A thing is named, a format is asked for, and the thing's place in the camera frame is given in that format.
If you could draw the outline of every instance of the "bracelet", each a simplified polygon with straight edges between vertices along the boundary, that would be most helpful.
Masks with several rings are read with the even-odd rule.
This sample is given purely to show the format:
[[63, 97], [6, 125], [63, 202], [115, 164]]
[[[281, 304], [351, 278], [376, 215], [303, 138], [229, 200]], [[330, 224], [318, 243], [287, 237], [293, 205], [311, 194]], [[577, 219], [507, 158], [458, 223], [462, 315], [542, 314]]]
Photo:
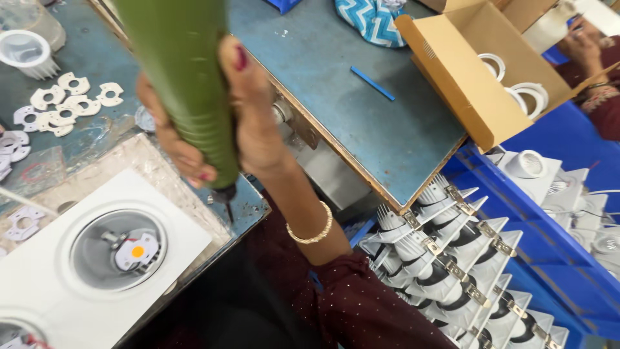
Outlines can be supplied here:
[[329, 209], [329, 207], [327, 207], [327, 204], [319, 201], [321, 204], [323, 204], [323, 207], [325, 207], [325, 211], [327, 212], [327, 223], [325, 224], [325, 229], [323, 229], [323, 231], [319, 234], [316, 235], [313, 238], [309, 238], [309, 239], [302, 239], [302, 238], [298, 238], [293, 234], [293, 231], [291, 230], [291, 227], [288, 226], [288, 223], [286, 223], [286, 231], [288, 232], [288, 235], [291, 235], [291, 237], [293, 238], [293, 240], [295, 240], [298, 243], [303, 243], [304, 245], [307, 245], [309, 243], [315, 243], [315, 242], [319, 242], [321, 241], [322, 238], [327, 236], [327, 233], [329, 233], [329, 230], [332, 228], [332, 221], [333, 221], [333, 217], [332, 217], [332, 210]]
[[586, 87], [586, 89], [593, 89], [593, 88], [599, 88], [599, 87], [603, 87], [603, 86], [611, 86], [611, 83], [596, 83], [596, 84], [591, 84], [588, 87]]

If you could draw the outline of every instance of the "blue stick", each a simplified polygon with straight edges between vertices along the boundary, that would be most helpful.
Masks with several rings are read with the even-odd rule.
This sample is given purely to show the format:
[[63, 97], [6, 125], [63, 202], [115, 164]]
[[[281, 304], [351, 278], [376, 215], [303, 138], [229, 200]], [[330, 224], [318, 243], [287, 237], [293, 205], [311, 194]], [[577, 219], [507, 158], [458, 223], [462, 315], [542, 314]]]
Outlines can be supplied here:
[[372, 87], [376, 88], [377, 91], [383, 93], [387, 98], [390, 99], [390, 101], [395, 100], [394, 96], [392, 96], [389, 92], [387, 92], [384, 88], [382, 88], [381, 86], [377, 85], [374, 81], [370, 80], [369, 77], [367, 77], [364, 73], [362, 73], [358, 68], [355, 68], [354, 66], [351, 66], [351, 70], [359, 75], [362, 79], [366, 80], [367, 83], [369, 83]]

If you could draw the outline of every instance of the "blue storage crate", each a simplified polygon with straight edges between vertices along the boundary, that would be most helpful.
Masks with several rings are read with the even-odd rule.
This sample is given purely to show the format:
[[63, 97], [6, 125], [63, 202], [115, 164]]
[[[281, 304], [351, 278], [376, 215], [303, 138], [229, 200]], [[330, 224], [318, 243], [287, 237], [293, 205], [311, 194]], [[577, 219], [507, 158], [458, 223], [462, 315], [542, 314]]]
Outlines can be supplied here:
[[577, 324], [573, 327], [580, 327], [582, 333], [620, 340], [618, 280], [481, 155], [473, 142], [456, 152], [443, 173], [459, 188], [480, 187], [468, 198], [471, 201], [489, 196], [479, 212], [483, 219], [509, 217], [504, 231], [523, 231], [516, 260], [535, 281], [529, 281], [531, 287], [544, 289], [560, 306], [552, 309], [549, 303], [549, 309], [541, 311], [562, 318], [558, 313], [562, 309], [564, 317], [573, 318]]
[[297, 5], [301, 0], [267, 0], [275, 7], [279, 8], [280, 14], [285, 14], [290, 11], [293, 6]]

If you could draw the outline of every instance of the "blue table surface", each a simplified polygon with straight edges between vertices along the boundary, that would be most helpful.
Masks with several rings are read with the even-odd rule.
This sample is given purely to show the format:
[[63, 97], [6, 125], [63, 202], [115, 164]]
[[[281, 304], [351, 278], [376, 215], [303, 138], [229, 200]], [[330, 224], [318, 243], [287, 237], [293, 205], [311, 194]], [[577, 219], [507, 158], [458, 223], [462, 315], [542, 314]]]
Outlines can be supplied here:
[[336, 14], [334, 0], [302, 0], [284, 16], [267, 1], [229, 0], [229, 26], [403, 205], [465, 134], [411, 62], [411, 50], [364, 41]]
[[[125, 90], [121, 94], [123, 103], [116, 107], [102, 107], [95, 116], [79, 117], [75, 129], [67, 136], [58, 138], [51, 132], [29, 133], [32, 152], [61, 145], [70, 174], [113, 148], [123, 139], [123, 135], [137, 132], [131, 126], [133, 114], [140, 106], [135, 94], [135, 79], [140, 69], [131, 53], [88, 0], [64, 0], [62, 4], [49, 7], [49, 10], [67, 34], [66, 45], [54, 55], [61, 68], [59, 75], [72, 71], [76, 77], [88, 77], [91, 90], [86, 94], [90, 99], [95, 99], [100, 93], [99, 85], [102, 83], [116, 82]], [[56, 80], [57, 77], [35, 80], [13, 67], [0, 64], [0, 122], [3, 126], [7, 130], [21, 130], [21, 125], [13, 124], [13, 112], [29, 105], [30, 96], [38, 88], [50, 88]], [[11, 173], [2, 184], [19, 175]], [[201, 189], [196, 193], [206, 203], [209, 190]], [[237, 196], [231, 206], [236, 217], [231, 227], [233, 240], [270, 212], [266, 200], [242, 176], [237, 180]], [[222, 205], [212, 204], [209, 207], [224, 221], [228, 220]]]

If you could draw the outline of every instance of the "chevron patterned fabric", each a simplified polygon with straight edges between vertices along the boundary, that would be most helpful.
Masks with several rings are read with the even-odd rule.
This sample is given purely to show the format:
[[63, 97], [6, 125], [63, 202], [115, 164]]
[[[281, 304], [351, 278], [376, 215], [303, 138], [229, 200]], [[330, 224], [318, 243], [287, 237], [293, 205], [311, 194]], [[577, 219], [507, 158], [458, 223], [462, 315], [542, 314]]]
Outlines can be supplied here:
[[378, 46], [403, 47], [407, 42], [394, 25], [394, 19], [405, 14], [391, 11], [383, 0], [335, 0], [338, 15], [360, 31], [364, 40]]

